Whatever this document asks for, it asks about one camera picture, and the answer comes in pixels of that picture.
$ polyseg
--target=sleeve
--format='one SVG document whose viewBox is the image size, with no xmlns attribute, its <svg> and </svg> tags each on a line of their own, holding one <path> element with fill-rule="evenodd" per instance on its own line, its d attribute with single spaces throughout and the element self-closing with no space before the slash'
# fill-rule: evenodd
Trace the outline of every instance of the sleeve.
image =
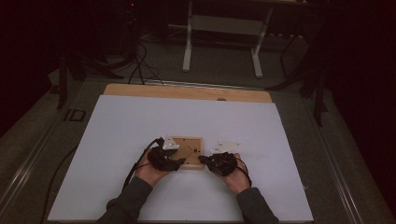
<svg viewBox="0 0 396 224">
<path fill-rule="evenodd" d="M 259 189 L 245 189 L 236 195 L 239 208 L 245 221 L 249 224 L 273 224 L 279 223 L 267 202 L 262 197 Z"/>
<path fill-rule="evenodd" d="M 97 224 L 135 224 L 139 212 L 152 192 L 152 186 L 134 176 L 120 196 L 107 203 L 106 212 L 95 222 Z"/>
</svg>

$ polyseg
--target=person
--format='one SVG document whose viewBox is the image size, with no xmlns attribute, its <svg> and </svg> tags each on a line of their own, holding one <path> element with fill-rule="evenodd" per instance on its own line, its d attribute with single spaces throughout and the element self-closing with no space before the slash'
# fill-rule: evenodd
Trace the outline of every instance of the person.
<svg viewBox="0 0 396 224">
<path fill-rule="evenodd" d="M 170 172 L 154 169 L 149 164 L 148 154 L 143 156 L 134 172 L 131 182 L 116 199 L 110 200 L 106 205 L 106 212 L 96 220 L 97 224 L 135 224 L 139 218 L 139 212 L 146 199 L 157 183 Z M 240 161 L 239 154 L 235 153 L 238 166 L 244 171 L 245 165 Z M 278 223 L 277 217 L 269 208 L 267 202 L 257 188 L 252 188 L 248 178 L 239 169 L 235 169 L 227 176 L 217 175 L 221 178 L 228 189 L 236 196 L 239 208 L 246 223 L 248 224 L 273 224 Z"/>
</svg>

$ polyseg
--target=white tabletop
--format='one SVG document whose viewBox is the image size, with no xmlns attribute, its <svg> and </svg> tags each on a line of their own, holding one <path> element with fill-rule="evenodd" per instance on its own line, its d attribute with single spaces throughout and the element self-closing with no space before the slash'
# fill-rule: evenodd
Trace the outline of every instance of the white tabletop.
<svg viewBox="0 0 396 224">
<path fill-rule="evenodd" d="M 312 214 L 276 105 L 132 96 L 101 96 L 49 214 L 49 220 L 96 220 L 143 149 L 160 136 L 204 138 L 205 154 L 238 142 L 242 160 L 280 221 Z M 207 168 L 164 178 L 141 210 L 145 221 L 241 221 L 235 197 Z"/>
</svg>

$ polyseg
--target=floor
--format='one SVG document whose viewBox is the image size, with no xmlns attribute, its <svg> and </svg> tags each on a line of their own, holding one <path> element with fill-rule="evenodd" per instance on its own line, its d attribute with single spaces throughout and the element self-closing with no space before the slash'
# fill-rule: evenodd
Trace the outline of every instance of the floor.
<svg viewBox="0 0 396 224">
<path fill-rule="evenodd" d="M 212 35 L 195 34 L 189 73 L 181 69 L 185 29 L 175 29 L 166 43 L 158 41 L 154 34 L 143 36 L 140 43 L 144 47 L 139 47 L 138 55 L 146 54 L 142 63 L 142 78 L 146 84 L 161 85 L 162 82 L 164 85 L 263 91 L 264 87 L 285 80 L 279 54 L 287 44 L 286 38 L 268 36 L 265 39 L 260 52 L 264 78 L 257 79 L 246 45 L 231 44 L 234 37 L 229 36 L 219 35 L 216 41 L 208 40 Z M 287 52 L 288 72 L 301 60 L 306 47 L 299 39 Z M 109 57 L 110 61 L 119 59 Z M 68 101 L 62 110 L 56 109 L 58 95 L 48 93 L 0 139 L 0 191 L 3 192 L 0 223 L 41 223 L 73 158 L 73 154 L 66 155 L 83 135 L 99 95 L 108 83 L 127 83 L 135 68 L 136 64 L 131 64 L 117 70 L 116 74 L 124 77 L 117 80 L 103 77 L 91 68 L 87 68 L 89 75 L 83 82 L 69 77 Z M 57 73 L 49 74 L 54 83 Z M 135 84 L 141 82 L 138 73 L 131 80 Z M 396 223 L 332 101 L 332 93 L 325 92 L 327 112 L 322 113 L 323 127 L 319 127 L 312 117 L 313 98 L 301 98 L 300 86 L 301 83 L 297 83 L 270 94 L 306 186 L 315 223 Z M 85 111 L 87 116 L 82 121 L 71 121 L 65 119 L 68 110 Z"/>
</svg>

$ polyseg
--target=gray floor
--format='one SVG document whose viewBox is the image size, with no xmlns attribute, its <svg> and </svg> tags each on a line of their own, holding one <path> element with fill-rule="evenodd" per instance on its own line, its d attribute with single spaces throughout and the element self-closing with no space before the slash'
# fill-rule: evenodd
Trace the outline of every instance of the gray floor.
<svg viewBox="0 0 396 224">
<path fill-rule="evenodd" d="M 214 48 L 213 43 L 195 39 L 201 44 L 194 45 L 191 70 L 184 73 L 181 70 L 184 46 L 179 44 L 183 33 L 174 35 L 167 44 L 148 41 L 155 40 L 149 37 L 152 36 L 142 40 L 148 49 L 146 63 L 158 69 L 159 78 L 165 85 L 195 83 L 263 90 L 263 87 L 284 80 L 278 57 L 287 40 L 280 37 L 269 36 L 264 41 L 260 53 L 263 79 L 254 77 L 248 48 Z M 288 51 L 285 60 L 289 71 L 299 62 L 305 49 L 304 41 L 298 40 Z M 144 55 L 142 48 L 139 55 Z M 78 144 L 99 95 L 108 83 L 127 82 L 134 67 L 135 64 L 118 72 L 125 76 L 123 80 L 101 77 L 88 69 L 90 76 L 84 82 L 70 82 L 69 101 L 64 110 L 56 109 L 57 95 L 46 94 L 0 139 L 0 192 L 6 192 L 29 153 L 37 148 L 41 150 L 33 171 L 27 174 L 29 178 L 25 179 L 24 188 L 15 192 L 18 197 L 9 203 L 1 223 L 39 223 L 51 176 L 64 156 Z M 146 66 L 143 66 L 143 76 L 152 76 Z M 138 82 L 138 78 L 133 79 L 133 83 Z M 159 81 L 154 78 L 148 84 L 157 85 Z M 299 86 L 296 84 L 270 93 L 282 118 L 302 182 L 307 186 L 306 197 L 315 223 L 396 223 L 332 101 L 332 94 L 326 91 L 328 112 L 322 113 L 323 127 L 319 128 L 312 119 L 312 99 L 301 98 L 297 92 Z M 88 116 L 82 122 L 63 121 L 67 109 L 85 110 Z M 47 213 L 71 159 L 72 156 L 67 158 L 53 181 Z M 347 200 L 348 193 L 353 201 Z M 357 213 L 351 214 L 350 211 L 354 210 L 348 207 L 356 207 Z"/>
</svg>

